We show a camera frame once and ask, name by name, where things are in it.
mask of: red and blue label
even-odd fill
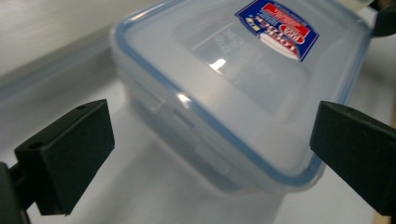
[[[308,22],[272,0],[256,0],[235,16],[263,43],[300,62],[319,37]]]

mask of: plastic food container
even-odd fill
[[[166,1],[111,33],[134,107],[225,192],[318,180],[318,103],[346,102],[369,40],[364,21],[328,0]]]

